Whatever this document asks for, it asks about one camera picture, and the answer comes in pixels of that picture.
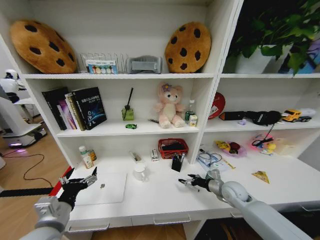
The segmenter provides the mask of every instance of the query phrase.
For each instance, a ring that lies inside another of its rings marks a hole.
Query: book
[[[71,112],[69,111],[68,105],[66,103],[66,100],[59,100],[59,105],[61,107],[62,110],[62,114],[64,115],[66,121],[67,121],[67,125],[69,125],[71,127],[71,129],[77,129],[76,127],[76,123],[71,115]]]
[[[57,105],[59,105],[58,101],[59,100],[64,100],[65,99],[65,94],[68,93],[67,87],[59,87],[47,91],[43,91],[42,95],[48,104],[54,119],[56,120],[59,128],[61,130],[66,130],[67,126],[57,108]]]
[[[80,112],[77,107],[77,103],[74,100],[74,96],[73,96],[72,92],[67,93],[65,95],[65,100],[66,100],[66,104],[70,104],[70,107],[69,107],[69,105],[68,105],[68,107],[70,109],[71,114],[74,115],[74,121],[75,121],[77,128],[80,129],[81,131],[86,130],[86,127],[84,125],[82,117],[80,116]]]
[[[72,129],[70,124],[68,123],[68,121],[67,121],[67,119],[66,119],[66,117],[65,117],[65,115],[64,115],[64,113],[62,111],[62,109],[61,109],[61,106],[57,105],[56,107],[58,108],[58,111],[59,111],[59,113],[60,113],[60,115],[62,117],[62,120],[63,120],[63,122],[64,122],[64,124],[66,126],[66,129]]]
[[[87,130],[107,120],[98,87],[74,90],[72,95]]]

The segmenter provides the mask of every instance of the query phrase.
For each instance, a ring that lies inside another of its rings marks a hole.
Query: chocolate chip
[[[201,56],[201,53],[199,51],[196,51],[194,54],[195,60],[198,61],[200,59],[200,56]]]
[[[39,48],[30,47],[29,49],[30,49],[30,51],[33,52],[34,54],[41,55],[41,51],[40,51]]]
[[[49,47],[52,48],[53,50],[59,52],[59,48],[57,45],[55,45],[52,41],[49,43]]]
[[[75,61],[75,60],[74,60],[74,57],[72,56],[72,54],[71,54],[70,52],[68,53],[68,56],[69,56],[69,58],[71,59],[72,62]]]
[[[200,38],[201,32],[198,28],[196,28],[193,32],[194,36],[198,39]]]
[[[181,48],[180,55],[181,55],[182,57],[187,56],[187,49],[185,49],[184,47]]]
[[[32,25],[25,25],[24,28],[33,33],[36,33],[38,31],[37,28]]]
[[[57,61],[55,61],[57,64],[59,64],[61,67],[63,67],[65,65],[65,62],[61,59],[61,58],[58,58]]]
[[[174,36],[172,39],[171,39],[171,44],[175,44],[177,42],[178,38],[176,36]]]
[[[180,68],[181,68],[182,70],[185,70],[185,69],[187,68],[187,64],[186,64],[186,63],[182,63],[182,65],[180,66]]]
[[[60,36],[60,34],[57,33],[57,31],[55,31],[55,33],[57,34],[57,36],[58,36],[62,41],[65,41],[65,40],[62,38],[62,36]]]

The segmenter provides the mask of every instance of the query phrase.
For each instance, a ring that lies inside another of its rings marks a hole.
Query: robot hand
[[[59,197],[59,202],[65,202],[69,204],[72,210],[75,207],[76,197],[78,193],[89,187],[97,180],[97,167],[93,170],[90,176],[86,178],[68,179],[67,177],[61,177],[60,182],[63,188],[63,193]]]

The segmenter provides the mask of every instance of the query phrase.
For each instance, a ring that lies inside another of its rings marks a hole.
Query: white cup
[[[146,165],[143,163],[137,163],[134,167],[133,175],[135,179],[139,181],[146,180]]]

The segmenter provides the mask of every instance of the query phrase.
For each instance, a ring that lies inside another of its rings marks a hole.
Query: wooden floor
[[[55,140],[48,135],[26,149],[8,155],[27,156],[43,154],[44,161],[26,175],[27,178],[42,177],[56,185],[58,178],[66,171],[68,164],[58,148]],[[13,150],[6,146],[0,138],[0,153],[6,154]],[[5,190],[48,188],[43,180],[24,180],[24,173],[41,160],[41,156],[26,158],[4,158],[6,166],[0,169],[0,186]],[[32,229],[37,222],[33,205],[41,196],[0,197],[0,236],[3,240],[18,240]],[[133,226],[111,228],[96,232],[93,240],[184,240],[185,232],[181,224],[168,226]]]

